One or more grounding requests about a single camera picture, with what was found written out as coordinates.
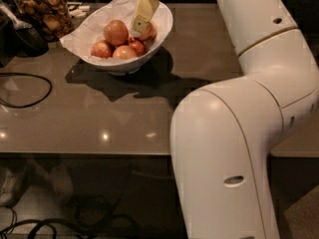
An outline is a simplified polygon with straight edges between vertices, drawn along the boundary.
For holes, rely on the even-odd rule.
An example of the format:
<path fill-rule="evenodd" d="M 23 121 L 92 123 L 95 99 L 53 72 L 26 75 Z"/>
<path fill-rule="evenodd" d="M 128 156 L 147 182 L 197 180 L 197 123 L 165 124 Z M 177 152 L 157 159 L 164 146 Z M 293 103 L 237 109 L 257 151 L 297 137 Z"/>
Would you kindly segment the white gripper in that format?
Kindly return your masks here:
<path fill-rule="evenodd" d="M 138 37 L 146 30 L 159 4 L 160 0 L 138 0 L 131 22 L 132 36 Z"/>

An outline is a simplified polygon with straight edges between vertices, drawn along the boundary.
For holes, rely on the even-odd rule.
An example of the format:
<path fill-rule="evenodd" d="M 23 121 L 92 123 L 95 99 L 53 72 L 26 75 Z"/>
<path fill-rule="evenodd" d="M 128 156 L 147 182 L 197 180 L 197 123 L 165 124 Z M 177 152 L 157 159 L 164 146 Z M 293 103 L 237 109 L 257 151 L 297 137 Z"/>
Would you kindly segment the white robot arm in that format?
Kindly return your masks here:
<path fill-rule="evenodd" d="M 242 77 L 186 96 L 170 152 L 188 239 L 280 239 L 267 156 L 318 101 L 318 66 L 281 0 L 217 0 Z"/>

